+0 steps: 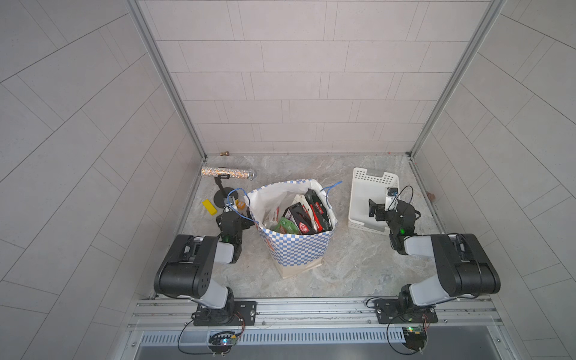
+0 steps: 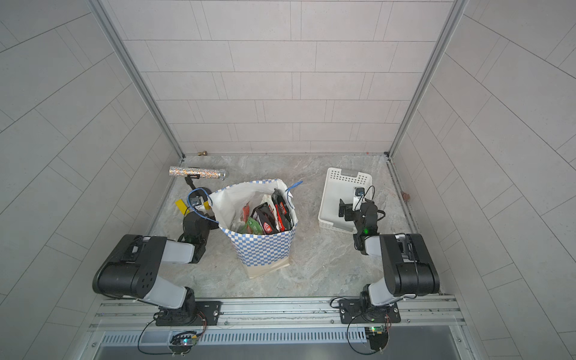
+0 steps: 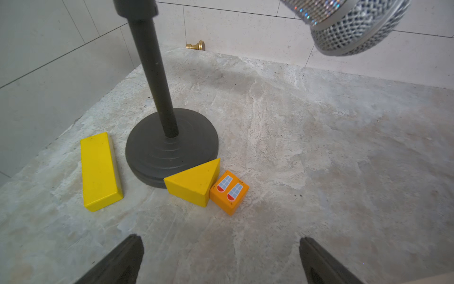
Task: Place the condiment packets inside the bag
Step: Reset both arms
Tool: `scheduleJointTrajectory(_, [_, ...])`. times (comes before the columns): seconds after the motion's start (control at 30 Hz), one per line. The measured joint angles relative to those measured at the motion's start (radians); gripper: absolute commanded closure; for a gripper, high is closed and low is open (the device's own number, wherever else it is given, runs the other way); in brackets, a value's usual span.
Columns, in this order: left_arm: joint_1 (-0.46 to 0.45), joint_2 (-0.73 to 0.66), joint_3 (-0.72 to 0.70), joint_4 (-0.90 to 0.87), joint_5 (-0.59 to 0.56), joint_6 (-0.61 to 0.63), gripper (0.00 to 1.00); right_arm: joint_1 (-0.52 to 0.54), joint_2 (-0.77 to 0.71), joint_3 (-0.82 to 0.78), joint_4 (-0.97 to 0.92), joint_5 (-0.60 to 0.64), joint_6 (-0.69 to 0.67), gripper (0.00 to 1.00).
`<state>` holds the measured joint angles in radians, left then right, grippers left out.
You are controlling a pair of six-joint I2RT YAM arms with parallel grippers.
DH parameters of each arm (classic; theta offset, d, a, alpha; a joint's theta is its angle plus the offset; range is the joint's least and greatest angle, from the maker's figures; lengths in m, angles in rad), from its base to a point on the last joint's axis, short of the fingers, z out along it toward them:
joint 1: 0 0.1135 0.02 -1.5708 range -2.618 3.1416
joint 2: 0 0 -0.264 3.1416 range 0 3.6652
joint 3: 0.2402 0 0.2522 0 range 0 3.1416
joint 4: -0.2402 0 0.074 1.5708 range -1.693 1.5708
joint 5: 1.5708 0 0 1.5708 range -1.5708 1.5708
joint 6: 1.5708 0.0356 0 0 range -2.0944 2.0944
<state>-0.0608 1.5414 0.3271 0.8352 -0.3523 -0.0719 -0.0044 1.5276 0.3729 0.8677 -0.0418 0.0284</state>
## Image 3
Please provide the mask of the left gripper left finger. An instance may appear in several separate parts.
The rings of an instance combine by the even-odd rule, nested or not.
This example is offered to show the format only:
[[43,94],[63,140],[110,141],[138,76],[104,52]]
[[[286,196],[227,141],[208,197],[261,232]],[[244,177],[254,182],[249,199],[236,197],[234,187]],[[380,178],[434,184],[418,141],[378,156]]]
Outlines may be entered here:
[[144,255],[139,235],[131,234],[76,284],[135,284]]

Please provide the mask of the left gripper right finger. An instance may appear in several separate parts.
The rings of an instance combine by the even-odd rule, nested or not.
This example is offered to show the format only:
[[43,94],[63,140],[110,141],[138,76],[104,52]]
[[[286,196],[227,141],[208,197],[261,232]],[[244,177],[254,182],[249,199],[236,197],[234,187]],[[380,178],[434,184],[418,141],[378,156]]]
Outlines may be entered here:
[[315,239],[300,239],[301,263],[309,284],[363,284]]

